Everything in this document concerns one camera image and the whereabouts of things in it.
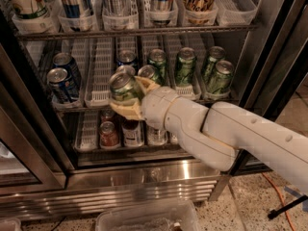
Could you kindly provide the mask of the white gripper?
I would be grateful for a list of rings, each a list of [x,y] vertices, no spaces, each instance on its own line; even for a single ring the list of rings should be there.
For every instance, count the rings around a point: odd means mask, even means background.
[[[178,130],[179,118],[168,111],[179,98],[177,92],[169,87],[160,87],[149,78],[136,76],[135,81],[135,99],[141,103],[125,106],[111,101],[111,108],[128,120],[145,120],[155,129]]]

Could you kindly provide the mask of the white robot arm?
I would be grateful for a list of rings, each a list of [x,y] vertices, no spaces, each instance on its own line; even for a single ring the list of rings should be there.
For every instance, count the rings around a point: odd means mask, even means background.
[[[308,194],[307,137],[231,103],[207,108],[150,79],[134,80],[143,96],[111,98],[119,115],[169,131],[185,151],[219,171],[231,169],[243,149]]]

